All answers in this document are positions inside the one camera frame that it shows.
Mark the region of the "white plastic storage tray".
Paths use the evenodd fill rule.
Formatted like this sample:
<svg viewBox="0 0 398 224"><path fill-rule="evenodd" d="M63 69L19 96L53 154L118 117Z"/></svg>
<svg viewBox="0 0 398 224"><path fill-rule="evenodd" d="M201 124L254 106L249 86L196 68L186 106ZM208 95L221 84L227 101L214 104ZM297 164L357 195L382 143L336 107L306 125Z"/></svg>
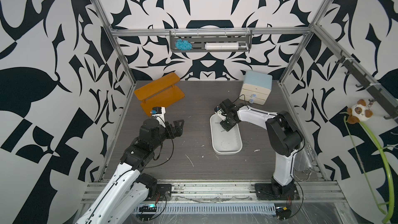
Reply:
<svg viewBox="0 0 398 224"><path fill-rule="evenodd" d="M226 131L220 124L222 119L213 114L210 117L211 142L217 155L234 155L243 147L238 124Z"/></svg>

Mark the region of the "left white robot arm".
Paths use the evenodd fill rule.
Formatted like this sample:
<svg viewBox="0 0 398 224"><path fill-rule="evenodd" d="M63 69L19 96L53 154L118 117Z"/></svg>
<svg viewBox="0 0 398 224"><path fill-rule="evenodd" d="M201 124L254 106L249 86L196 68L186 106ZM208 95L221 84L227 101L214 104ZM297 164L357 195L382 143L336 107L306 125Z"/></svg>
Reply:
<svg viewBox="0 0 398 224"><path fill-rule="evenodd" d="M122 224L142 202L154 197L157 180L143 170L165 140L182 136L183 125L183 120L168 123L159 116L145 120L112 178L77 223Z"/></svg>

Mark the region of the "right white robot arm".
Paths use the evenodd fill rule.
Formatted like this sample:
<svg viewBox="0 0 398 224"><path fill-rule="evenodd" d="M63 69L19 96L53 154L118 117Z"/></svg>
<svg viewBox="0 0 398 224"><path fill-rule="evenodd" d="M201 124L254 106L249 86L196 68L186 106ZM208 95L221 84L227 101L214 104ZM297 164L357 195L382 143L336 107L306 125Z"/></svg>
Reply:
<svg viewBox="0 0 398 224"><path fill-rule="evenodd" d="M267 112L229 99L215 107L221 127L229 132L240 122L248 122L267 131L272 149L276 152L274 174L270 183L255 184L258 200L293 200L296 185L293 178L295 155L304 148L304 137L291 115L286 111Z"/></svg>

